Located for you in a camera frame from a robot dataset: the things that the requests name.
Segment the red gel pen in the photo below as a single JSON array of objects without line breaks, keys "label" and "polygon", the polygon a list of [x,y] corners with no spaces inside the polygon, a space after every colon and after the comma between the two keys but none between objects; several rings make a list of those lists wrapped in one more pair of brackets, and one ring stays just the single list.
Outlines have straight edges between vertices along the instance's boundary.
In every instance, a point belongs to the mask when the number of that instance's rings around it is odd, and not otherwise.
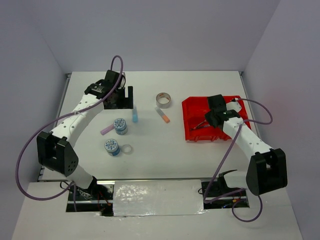
[{"label": "red gel pen", "polygon": [[195,127],[200,127],[200,126],[204,126],[204,125],[209,125],[208,122],[205,120],[205,121],[202,121],[200,122],[198,125],[196,125]]}]

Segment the blue gel pen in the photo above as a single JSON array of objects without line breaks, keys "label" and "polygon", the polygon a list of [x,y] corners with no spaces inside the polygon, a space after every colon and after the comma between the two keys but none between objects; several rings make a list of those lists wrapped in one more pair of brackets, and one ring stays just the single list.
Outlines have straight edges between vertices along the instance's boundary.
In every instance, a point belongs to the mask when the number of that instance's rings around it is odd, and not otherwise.
[{"label": "blue gel pen", "polygon": [[211,126],[209,124],[206,124],[206,125],[203,125],[203,126],[190,128],[189,130],[190,131],[195,131],[195,130],[200,130],[200,129],[204,129],[204,128],[208,128],[208,127],[211,127]]}]

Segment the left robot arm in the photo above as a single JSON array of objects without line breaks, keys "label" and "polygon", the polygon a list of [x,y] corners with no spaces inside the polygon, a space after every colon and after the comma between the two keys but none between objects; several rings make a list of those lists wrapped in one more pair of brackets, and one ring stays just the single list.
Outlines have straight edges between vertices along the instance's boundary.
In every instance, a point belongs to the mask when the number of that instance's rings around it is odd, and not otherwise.
[{"label": "left robot arm", "polygon": [[132,109],[133,87],[125,87],[126,76],[108,70],[103,79],[90,84],[73,109],[50,132],[41,131],[36,137],[39,163],[57,172],[76,185],[76,191],[91,200],[106,188],[79,164],[74,146],[89,123],[107,109]]}]

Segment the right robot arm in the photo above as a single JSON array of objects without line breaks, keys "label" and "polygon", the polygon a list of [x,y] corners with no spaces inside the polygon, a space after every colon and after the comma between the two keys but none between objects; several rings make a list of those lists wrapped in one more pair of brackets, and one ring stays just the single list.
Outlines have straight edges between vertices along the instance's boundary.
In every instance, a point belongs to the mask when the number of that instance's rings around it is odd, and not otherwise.
[{"label": "right robot arm", "polygon": [[232,139],[226,155],[236,144],[248,159],[246,172],[231,174],[239,180],[238,183],[234,184],[229,178],[218,182],[217,190],[223,196],[230,195],[235,188],[244,188],[259,196],[288,185],[285,152],[266,144],[249,128],[247,124],[254,120],[241,117],[240,111],[245,109],[240,105],[243,100],[235,97],[227,103],[221,94],[207,98],[209,112],[205,114],[206,121]]}]

